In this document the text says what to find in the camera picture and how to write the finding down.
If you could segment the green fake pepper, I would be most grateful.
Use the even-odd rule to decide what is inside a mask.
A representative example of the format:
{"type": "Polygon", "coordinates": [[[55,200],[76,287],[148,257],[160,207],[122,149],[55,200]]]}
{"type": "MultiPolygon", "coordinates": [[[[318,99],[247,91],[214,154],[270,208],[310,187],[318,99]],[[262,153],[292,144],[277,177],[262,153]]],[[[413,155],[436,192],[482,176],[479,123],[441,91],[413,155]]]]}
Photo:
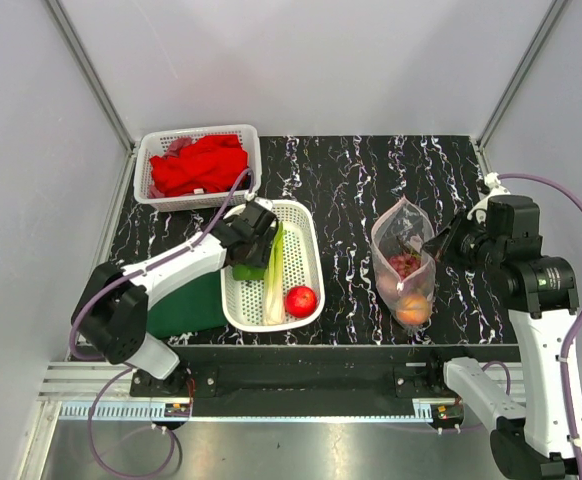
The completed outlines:
{"type": "Polygon", "coordinates": [[[259,281],[265,276],[265,269],[246,265],[235,265],[232,277],[235,281],[259,281]]]}

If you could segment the clear zip top bag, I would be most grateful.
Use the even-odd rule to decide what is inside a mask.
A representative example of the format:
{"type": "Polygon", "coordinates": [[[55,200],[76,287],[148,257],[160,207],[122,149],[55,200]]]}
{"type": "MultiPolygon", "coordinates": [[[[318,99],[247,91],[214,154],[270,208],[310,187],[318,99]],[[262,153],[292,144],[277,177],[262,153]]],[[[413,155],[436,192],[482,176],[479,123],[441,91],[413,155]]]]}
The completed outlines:
{"type": "Polygon", "coordinates": [[[428,215],[405,197],[371,230],[376,289],[394,321],[409,333],[424,329],[432,315],[436,263],[423,250],[432,238],[428,215]]]}

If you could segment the beige fake garlic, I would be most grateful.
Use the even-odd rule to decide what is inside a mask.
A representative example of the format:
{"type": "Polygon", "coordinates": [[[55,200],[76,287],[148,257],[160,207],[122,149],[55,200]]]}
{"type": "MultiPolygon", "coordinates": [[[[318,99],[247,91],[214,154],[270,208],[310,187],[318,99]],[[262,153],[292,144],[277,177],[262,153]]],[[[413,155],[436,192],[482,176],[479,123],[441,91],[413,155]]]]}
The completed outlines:
{"type": "Polygon", "coordinates": [[[279,325],[285,318],[283,293],[284,228],[276,223],[269,264],[264,276],[263,323],[265,326],[279,325]]]}

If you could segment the red fake apple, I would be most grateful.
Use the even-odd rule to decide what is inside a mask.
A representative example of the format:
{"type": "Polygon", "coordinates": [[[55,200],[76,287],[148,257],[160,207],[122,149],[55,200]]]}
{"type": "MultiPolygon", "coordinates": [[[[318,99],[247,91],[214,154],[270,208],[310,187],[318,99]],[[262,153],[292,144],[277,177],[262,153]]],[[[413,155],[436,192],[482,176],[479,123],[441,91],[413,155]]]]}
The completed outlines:
{"type": "Polygon", "coordinates": [[[315,292],[307,286],[291,288],[285,297],[285,311],[295,318],[306,318],[314,313],[318,299],[315,292]]]}

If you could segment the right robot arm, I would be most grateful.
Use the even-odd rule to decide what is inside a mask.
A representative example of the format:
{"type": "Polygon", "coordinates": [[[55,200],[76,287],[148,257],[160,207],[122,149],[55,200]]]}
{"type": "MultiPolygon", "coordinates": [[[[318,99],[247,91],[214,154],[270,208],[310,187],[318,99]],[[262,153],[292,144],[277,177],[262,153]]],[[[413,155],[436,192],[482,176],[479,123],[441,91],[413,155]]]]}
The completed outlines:
{"type": "Polygon", "coordinates": [[[459,211],[423,249],[441,264],[485,274],[514,328],[525,402],[512,400],[471,357],[430,366],[426,387],[461,397],[487,430],[506,478],[582,479],[582,393],[567,344],[580,311],[574,270],[542,254],[540,210],[531,198],[495,195],[481,208],[483,220],[459,211]]]}

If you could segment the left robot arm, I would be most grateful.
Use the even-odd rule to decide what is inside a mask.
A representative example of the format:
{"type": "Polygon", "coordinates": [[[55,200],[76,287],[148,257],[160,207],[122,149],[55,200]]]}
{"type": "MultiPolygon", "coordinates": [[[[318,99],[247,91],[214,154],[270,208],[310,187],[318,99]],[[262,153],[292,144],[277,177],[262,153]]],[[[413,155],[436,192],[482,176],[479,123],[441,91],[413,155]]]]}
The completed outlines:
{"type": "Polygon", "coordinates": [[[152,259],[126,268],[99,265],[72,315],[71,346],[82,336],[109,364],[144,372],[164,395],[179,394],[187,367],[147,332],[150,310],[189,282],[225,267],[265,268],[278,226],[273,203],[257,197],[237,214],[217,214],[203,232],[152,259]]]}

